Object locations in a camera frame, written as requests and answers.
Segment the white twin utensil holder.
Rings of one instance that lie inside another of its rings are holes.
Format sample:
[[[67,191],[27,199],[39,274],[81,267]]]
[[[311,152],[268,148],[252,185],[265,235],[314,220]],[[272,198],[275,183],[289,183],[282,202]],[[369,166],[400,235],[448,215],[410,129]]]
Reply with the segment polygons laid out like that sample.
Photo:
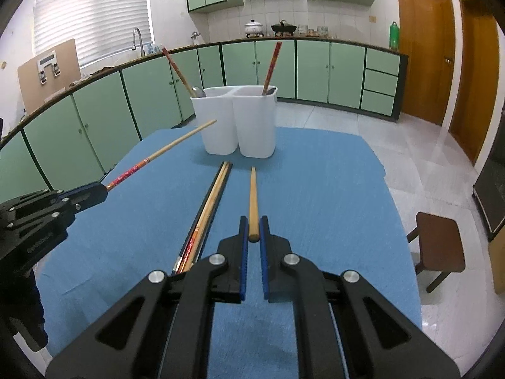
[[[239,150],[246,158],[271,157],[276,148],[275,88],[262,96],[261,86],[211,87],[204,90],[205,98],[193,98],[198,124],[217,119],[201,132],[207,153],[226,156]]]

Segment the plain bamboo chopstick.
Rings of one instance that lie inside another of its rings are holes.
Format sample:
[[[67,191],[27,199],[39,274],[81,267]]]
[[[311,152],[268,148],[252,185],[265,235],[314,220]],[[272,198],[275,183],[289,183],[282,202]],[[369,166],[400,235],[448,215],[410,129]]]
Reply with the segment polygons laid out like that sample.
[[[192,233],[192,237],[189,241],[188,248],[185,250],[183,254],[181,263],[177,269],[178,273],[186,272],[192,267],[193,260],[196,256],[197,250],[203,238],[205,227],[209,222],[209,217],[211,215],[212,208],[219,194],[219,190],[221,188],[221,184],[223,183],[223,179],[225,178],[225,175],[228,172],[228,168],[229,168],[229,162],[224,162],[223,166],[219,171],[218,177],[211,189],[211,193],[207,201],[205,202],[202,214],[199,217],[195,230]]]

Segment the brown cardboard board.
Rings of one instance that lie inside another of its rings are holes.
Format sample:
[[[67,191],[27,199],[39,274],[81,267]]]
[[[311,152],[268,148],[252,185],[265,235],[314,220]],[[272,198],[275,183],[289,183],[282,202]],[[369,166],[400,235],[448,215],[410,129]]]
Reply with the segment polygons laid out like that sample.
[[[75,39],[38,54],[18,68],[25,112],[31,115],[80,78]]]

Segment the plain wooden chopstick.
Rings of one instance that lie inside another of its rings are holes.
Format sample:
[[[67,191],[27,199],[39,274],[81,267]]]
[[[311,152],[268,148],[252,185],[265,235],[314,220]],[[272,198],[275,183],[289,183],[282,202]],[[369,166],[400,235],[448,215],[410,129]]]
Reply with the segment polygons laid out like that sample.
[[[260,239],[260,235],[259,235],[259,215],[258,215],[257,172],[255,167],[251,168],[248,221],[249,221],[248,240],[250,242],[258,242]]]

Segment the black chopstick silver band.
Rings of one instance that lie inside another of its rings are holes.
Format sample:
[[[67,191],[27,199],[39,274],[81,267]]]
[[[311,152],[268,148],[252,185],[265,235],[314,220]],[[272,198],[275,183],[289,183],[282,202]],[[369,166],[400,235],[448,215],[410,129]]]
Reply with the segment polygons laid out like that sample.
[[[217,208],[219,206],[219,203],[221,201],[221,197],[223,195],[223,191],[225,190],[228,178],[229,178],[229,173],[233,167],[233,163],[231,162],[225,162],[223,164],[222,169],[220,170],[219,175],[221,175],[220,179],[215,181],[212,186],[211,190],[211,195],[210,197],[212,198],[211,204],[208,207],[204,207],[205,211],[205,219],[203,220],[203,227],[200,229],[201,230],[201,237],[199,239],[199,243],[196,246],[196,251],[193,256],[192,263],[196,263],[198,260],[200,260],[202,251],[205,247],[205,243],[208,238],[208,234],[211,230],[211,225],[214,220],[215,214],[217,212]]]

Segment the red white-flower chopstick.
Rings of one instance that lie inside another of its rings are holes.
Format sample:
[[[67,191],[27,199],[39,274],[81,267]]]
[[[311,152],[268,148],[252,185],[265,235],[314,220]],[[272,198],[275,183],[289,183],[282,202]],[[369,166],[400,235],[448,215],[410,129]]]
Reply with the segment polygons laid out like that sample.
[[[274,73],[276,62],[277,62],[277,58],[279,57],[279,53],[280,53],[281,48],[282,48],[282,41],[277,41],[276,45],[275,45],[275,48],[274,48],[274,51],[272,53],[272,57],[270,59],[270,64],[269,64],[269,68],[268,68],[266,77],[264,79],[262,96],[268,95],[269,86],[270,86],[270,80],[271,80],[271,77],[272,77],[272,75]]]

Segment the green bottle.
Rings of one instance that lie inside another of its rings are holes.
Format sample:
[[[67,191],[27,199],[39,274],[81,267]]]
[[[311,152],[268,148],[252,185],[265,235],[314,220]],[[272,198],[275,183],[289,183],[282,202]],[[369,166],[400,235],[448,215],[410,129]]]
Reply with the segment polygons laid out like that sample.
[[[392,51],[400,49],[400,27],[395,21],[389,26],[389,48]]]

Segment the white cooking pot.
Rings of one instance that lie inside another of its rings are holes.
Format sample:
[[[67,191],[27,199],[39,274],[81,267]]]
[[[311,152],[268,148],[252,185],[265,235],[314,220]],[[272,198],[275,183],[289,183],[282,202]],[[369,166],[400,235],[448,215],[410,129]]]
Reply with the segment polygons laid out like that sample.
[[[245,33],[246,33],[247,39],[263,38],[264,37],[264,26],[262,23],[260,23],[258,21],[250,20],[245,25]]]

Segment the red orange chopstick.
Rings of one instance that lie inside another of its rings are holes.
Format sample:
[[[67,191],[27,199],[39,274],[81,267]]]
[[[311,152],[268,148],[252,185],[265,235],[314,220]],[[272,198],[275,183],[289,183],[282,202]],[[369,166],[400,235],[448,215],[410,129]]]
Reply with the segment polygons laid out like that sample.
[[[182,273],[183,269],[186,266],[187,260],[193,250],[193,245],[195,243],[195,240],[198,238],[198,233],[199,233],[199,227],[196,227],[195,230],[192,233],[192,236],[189,240],[189,243],[187,243],[186,249],[183,252],[183,255],[181,257],[181,260],[178,263],[178,267],[176,268],[177,274]]]

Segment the black glass cabinet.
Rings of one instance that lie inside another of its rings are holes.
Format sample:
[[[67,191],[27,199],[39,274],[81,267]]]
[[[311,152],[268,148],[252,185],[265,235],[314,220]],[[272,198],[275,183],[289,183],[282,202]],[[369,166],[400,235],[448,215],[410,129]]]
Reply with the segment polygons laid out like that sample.
[[[505,128],[502,111],[496,137],[482,171],[473,186],[486,234],[492,241],[504,225],[505,215]]]

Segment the red floral chopstick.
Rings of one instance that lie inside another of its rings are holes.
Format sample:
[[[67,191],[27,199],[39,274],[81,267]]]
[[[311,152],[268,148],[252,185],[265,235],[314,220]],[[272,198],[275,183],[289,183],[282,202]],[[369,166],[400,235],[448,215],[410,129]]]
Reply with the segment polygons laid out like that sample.
[[[190,97],[191,98],[196,98],[195,90],[193,90],[193,87],[189,85],[189,83],[187,82],[187,79],[185,78],[185,76],[183,75],[183,73],[181,72],[181,70],[179,69],[179,67],[177,66],[177,64],[175,63],[175,61],[172,58],[172,56],[169,54],[169,51],[166,48],[163,48],[162,52],[165,55],[165,57],[167,58],[167,60],[169,61],[169,64],[172,67],[172,69],[178,75],[179,80],[181,81],[181,83],[183,84],[183,86],[188,91]]]

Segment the silver metal spoon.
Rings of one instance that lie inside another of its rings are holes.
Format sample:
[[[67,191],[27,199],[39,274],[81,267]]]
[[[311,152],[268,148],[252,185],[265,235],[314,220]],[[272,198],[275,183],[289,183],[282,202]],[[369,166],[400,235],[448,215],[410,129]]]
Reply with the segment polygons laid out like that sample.
[[[200,87],[193,87],[193,92],[194,92],[196,98],[205,98],[206,97],[205,91],[203,89],[201,89]]]

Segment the black silver-band chopstick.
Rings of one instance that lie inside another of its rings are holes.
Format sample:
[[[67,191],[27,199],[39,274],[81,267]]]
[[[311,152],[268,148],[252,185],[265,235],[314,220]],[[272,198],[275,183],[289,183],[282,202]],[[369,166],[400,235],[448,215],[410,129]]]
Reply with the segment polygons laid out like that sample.
[[[222,163],[217,177],[212,183],[212,187],[208,193],[208,196],[205,198],[201,213],[199,213],[197,216],[197,222],[195,223],[193,230],[190,232],[187,243],[185,243],[183,252],[175,262],[173,269],[174,275],[188,271],[193,265],[197,251],[199,249],[199,245],[204,236],[205,228],[209,222],[211,211],[215,205],[217,196],[223,183],[223,179],[227,172],[227,166],[228,164],[226,162]]]

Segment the red patterned chopstick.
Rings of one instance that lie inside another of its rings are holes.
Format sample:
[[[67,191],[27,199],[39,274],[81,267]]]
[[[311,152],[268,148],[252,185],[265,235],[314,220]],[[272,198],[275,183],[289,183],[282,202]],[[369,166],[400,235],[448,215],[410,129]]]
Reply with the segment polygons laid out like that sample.
[[[136,163],[134,166],[132,166],[130,169],[127,171],[123,172],[121,175],[119,175],[117,178],[115,178],[112,182],[110,182],[107,186],[106,189],[108,192],[112,191],[115,187],[117,187],[119,184],[122,182],[126,181],[127,178],[138,172],[140,169],[144,168],[144,166],[147,166],[147,164],[151,163],[155,159],[159,158],[162,156],[162,154],[165,154],[166,152],[170,151],[174,147],[178,146],[180,143],[182,143],[185,140],[188,140],[189,138],[193,137],[195,134],[209,128],[210,126],[214,125],[217,123],[217,119],[210,120],[204,124],[201,124],[197,126],[197,128],[193,129],[192,131],[183,134],[183,136],[177,138],[176,140],[168,143],[168,145],[163,146],[153,154],[150,154],[150,156],[142,159],[140,162]]]

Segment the cardboard box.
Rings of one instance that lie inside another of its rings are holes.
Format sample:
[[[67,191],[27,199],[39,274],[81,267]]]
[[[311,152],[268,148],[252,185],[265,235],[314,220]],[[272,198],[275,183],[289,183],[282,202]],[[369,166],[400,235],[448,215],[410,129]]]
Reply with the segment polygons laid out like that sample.
[[[505,227],[489,243],[490,266],[496,294],[505,292]]]

